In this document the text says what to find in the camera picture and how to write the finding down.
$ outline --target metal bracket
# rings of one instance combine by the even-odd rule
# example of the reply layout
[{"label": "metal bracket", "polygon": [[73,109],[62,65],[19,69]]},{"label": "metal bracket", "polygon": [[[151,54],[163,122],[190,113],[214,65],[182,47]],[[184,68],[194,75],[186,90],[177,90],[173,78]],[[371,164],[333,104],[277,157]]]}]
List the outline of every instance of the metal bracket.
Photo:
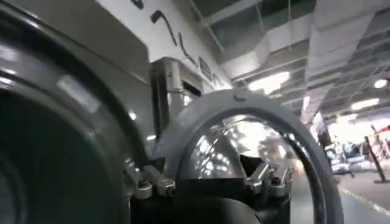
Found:
[{"label": "metal bracket", "polygon": [[128,180],[133,189],[129,189],[126,196],[135,196],[137,199],[146,199],[152,196],[152,185],[148,181],[144,181],[142,175],[135,167],[135,163],[131,159],[125,161],[125,171],[128,175]]},{"label": "metal bracket", "polygon": [[292,172],[286,164],[276,168],[271,178],[270,192],[275,197],[283,197],[291,192]]},{"label": "metal bracket", "polygon": [[148,165],[143,167],[143,176],[146,180],[152,182],[152,184],[157,188],[159,195],[166,197],[171,197],[174,195],[176,188],[175,181],[166,178],[154,166]]},{"label": "metal bracket", "polygon": [[264,179],[269,173],[269,164],[261,163],[256,170],[251,174],[250,177],[244,180],[244,184],[249,187],[249,189],[254,194],[259,194],[261,192],[261,186],[263,184]]}]

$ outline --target ceiling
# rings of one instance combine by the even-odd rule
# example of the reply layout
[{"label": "ceiling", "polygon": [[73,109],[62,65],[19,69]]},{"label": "ceiling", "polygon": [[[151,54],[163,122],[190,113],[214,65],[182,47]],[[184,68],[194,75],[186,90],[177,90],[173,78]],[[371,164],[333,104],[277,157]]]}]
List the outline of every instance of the ceiling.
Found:
[{"label": "ceiling", "polygon": [[[390,1],[188,0],[202,38],[235,87],[282,71],[290,79],[270,96],[310,121],[334,120],[352,103],[380,98],[390,107]],[[303,98],[310,102],[302,109]]]}]

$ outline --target black lettering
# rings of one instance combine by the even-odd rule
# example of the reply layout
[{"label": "black lettering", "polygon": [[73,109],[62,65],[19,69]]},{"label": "black lettering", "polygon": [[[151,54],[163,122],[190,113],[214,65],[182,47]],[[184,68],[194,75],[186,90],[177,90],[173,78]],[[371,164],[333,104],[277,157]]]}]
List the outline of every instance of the black lettering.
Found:
[{"label": "black lettering", "polygon": [[167,27],[168,30],[169,30],[169,34],[171,35],[173,44],[175,44],[175,46],[177,46],[176,39],[175,39],[175,36],[173,35],[173,31],[172,31],[171,25],[169,24],[168,20],[166,19],[164,13],[161,12],[160,10],[156,10],[156,11],[151,15],[151,20],[152,20],[152,22],[153,22],[154,24],[157,23],[157,21],[158,21],[160,18],[163,18],[163,20],[164,20],[164,22],[165,22],[165,24],[166,24],[166,27]]},{"label": "black lettering", "polygon": [[213,81],[213,78],[211,76],[210,72],[210,67],[208,67],[207,63],[203,60],[201,56],[199,56],[199,65],[200,65],[200,70],[206,77],[210,80]]},{"label": "black lettering", "polygon": [[180,43],[180,48],[182,48],[182,52],[183,52],[185,58],[187,58],[195,67],[197,67],[196,61],[187,53],[187,51],[184,48],[183,36],[182,36],[182,33],[180,33],[180,32],[179,32],[179,43]]},{"label": "black lettering", "polygon": [[130,0],[137,8],[144,9],[144,3],[142,0]]}]

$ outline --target metal pillar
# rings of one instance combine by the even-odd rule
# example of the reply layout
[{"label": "metal pillar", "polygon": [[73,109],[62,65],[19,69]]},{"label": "metal pillar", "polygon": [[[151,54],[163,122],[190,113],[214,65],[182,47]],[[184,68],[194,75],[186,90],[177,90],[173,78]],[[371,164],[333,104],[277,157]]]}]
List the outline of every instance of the metal pillar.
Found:
[{"label": "metal pillar", "polygon": [[377,159],[377,156],[372,151],[372,147],[370,145],[370,141],[368,140],[368,137],[366,136],[366,137],[364,137],[364,139],[366,140],[366,146],[367,146],[368,150],[370,151],[371,157],[374,160],[375,166],[377,167],[377,171],[378,171],[380,179],[381,179],[381,180],[375,180],[374,183],[377,183],[377,184],[390,183],[390,180],[387,180],[385,173],[383,173],[383,169],[380,166],[380,163]]},{"label": "metal pillar", "polygon": [[170,61],[171,72],[166,78],[166,87],[168,92],[169,115],[171,119],[175,118],[184,107],[183,103],[183,85],[180,75],[180,64],[177,61]]}]

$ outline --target reflective dome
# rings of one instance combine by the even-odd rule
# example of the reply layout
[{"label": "reflective dome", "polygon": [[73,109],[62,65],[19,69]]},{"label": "reflective dome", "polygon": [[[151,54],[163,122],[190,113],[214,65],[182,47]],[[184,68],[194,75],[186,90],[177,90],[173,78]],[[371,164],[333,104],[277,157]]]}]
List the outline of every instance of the reflective dome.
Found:
[{"label": "reflective dome", "polygon": [[251,115],[228,117],[212,126],[196,142],[187,169],[193,169],[186,178],[242,178],[246,173],[240,155],[261,158],[275,167],[282,163],[303,172],[302,163],[285,138],[267,122]]}]

